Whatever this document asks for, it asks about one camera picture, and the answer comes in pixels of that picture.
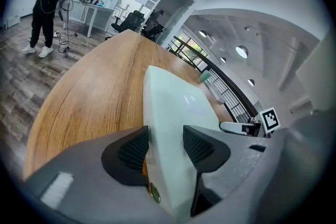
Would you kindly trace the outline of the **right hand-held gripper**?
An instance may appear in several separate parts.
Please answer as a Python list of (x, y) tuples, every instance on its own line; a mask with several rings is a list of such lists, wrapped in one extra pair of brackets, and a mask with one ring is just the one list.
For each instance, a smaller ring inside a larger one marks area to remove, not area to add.
[(273, 131), (280, 128), (280, 122), (275, 109), (269, 108), (251, 117), (247, 123), (220, 122), (219, 128), (226, 133), (270, 138)]

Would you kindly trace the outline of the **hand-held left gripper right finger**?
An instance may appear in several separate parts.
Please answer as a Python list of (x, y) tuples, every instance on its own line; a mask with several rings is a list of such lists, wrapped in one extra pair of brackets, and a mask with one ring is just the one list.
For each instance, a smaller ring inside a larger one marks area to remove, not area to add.
[(266, 138), (183, 127), (183, 147), (196, 169), (191, 217), (210, 209), (236, 190), (264, 153)]

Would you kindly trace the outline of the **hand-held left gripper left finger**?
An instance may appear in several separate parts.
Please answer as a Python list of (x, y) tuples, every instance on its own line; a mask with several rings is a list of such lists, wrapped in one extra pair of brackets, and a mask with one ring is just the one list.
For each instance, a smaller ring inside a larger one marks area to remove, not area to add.
[(149, 194), (148, 149), (147, 126), (87, 140), (32, 173), (25, 190), (55, 224), (173, 224)]

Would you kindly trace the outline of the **white plastic container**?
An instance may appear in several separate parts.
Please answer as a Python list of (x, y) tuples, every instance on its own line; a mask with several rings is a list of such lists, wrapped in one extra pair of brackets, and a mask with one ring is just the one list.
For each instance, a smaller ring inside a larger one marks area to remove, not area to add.
[(218, 131), (218, 117), (202, 90), (149, 66), (143, 81), (143, 124), (149, 128), (148, 177), (159, 192), (159, 205), (177, 222), (188, 221), (196, 169), (183, 147), (183, 127)]

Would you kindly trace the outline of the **round wooden table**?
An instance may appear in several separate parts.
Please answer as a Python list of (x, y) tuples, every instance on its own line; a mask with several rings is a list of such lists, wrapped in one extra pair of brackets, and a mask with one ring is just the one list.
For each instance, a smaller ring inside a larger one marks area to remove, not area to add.
[(75, 63), (41, 106), (27, 141), (23, 177), (79, 142), (139, 127), (143, 123), (143, 79), (148, 66), (165, 69), (198, 87), (217, 118), (227, 109), (200, 82), (200, 72), (141, 35), (126, 30)]

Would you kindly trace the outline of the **white office desk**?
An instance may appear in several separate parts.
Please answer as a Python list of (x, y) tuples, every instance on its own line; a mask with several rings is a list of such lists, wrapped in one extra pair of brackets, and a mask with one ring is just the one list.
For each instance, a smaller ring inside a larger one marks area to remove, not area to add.
[(91, 37), (93, 28), (103, 30), (105, 33), (109, 31), (111, 19), (113, 19), (114, 10), (97, 5), (82, 3), (73, 0), (73, 8), (70, 11), (70, 20), (88, 25), (87, 37)]

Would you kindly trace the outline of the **black metal railing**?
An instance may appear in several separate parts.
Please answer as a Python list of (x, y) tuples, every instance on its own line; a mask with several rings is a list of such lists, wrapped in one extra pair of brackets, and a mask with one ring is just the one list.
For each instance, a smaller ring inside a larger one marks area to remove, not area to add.
[(179, 41), (183, 46), (187, 47), (189, 50), (191, 50), (197, 57), (199, 57), (202, 61), (204, 61), (207, 64), (207, 67), (205, 70), (213, 70), (214, 73), (217, 75), (219, 79), (221, 79), (228, 87), (229, 91), (232, 92), (232, 95), (236, 97), (236, 99), (239, 101), (240, 105), (244, 110), (246, 111), (246, 114), (249, 117), (256, 117), (258, 112), (253, 106), (253, 104), (248, 100), (248, 98), (245, 96), (245, 94), (240, 90), (240, 88), (224, 73), (221, 71), (221, 69), (215, 65), (211, 60), (206, 58), (204, 55), (202, 55), (200, 52), (195, 50), (193, 47), (188, 45), (183, 40), (179, 39), (176, 36), (173, 36), (173, 38), (177, 41)]

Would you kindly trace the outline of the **black framed window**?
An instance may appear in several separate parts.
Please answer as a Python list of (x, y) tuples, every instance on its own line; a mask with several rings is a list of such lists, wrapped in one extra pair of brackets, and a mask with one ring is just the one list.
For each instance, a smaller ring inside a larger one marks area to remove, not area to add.
[[(182, 31), (180, 35), (178, 36), (178, 39), (187, 43), (190, 47), (192, 47), (194, 50), (198, 51), (200, 54), (202, 54), (204, 57), (208, 57), (208, 54), (198, 45), (198, 43), (195, 42), (194, 39), (190, 37), (186, 32)], [(205, 62), (198, 57), (195, 53), (193, 53), (189, 47), (186, 47), (183, 45), (179, 40), (175, 40), (175, 52), (186, 62), (193, 63), (196, 65), (200, 70), (203, 70), (205, 68)]]

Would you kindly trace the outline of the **black office chair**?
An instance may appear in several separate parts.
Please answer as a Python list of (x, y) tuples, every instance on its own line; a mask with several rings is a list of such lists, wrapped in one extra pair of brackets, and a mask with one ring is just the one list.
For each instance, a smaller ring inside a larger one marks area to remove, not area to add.
[(151, 40), (151, 41), (156, 41), (156, 35), (163, 32), (164, 26), (162, 25), (163, 28), (161, 28), (161, 29), (158, 29), (158, 28), (154, 29), (153, 28), (151, 31), (148, 31), (148, 21), (147, 21), (146, 26), (142, 29), (141, 35), (144, 36), (145, 38)]
[(144, 22), (144, 14), (139, 12), (138, 10), (135, 10), (134, 12), (128, 13), (126, 19), (118, 25), (118, 20), (120, 20), (119, 17), (115, 17), (116, 21), (115, 23), (111, 24), (111, 27), (121, 33), (127, 29), (130, 29), (132, 31), (136, 31), (138, 27)]

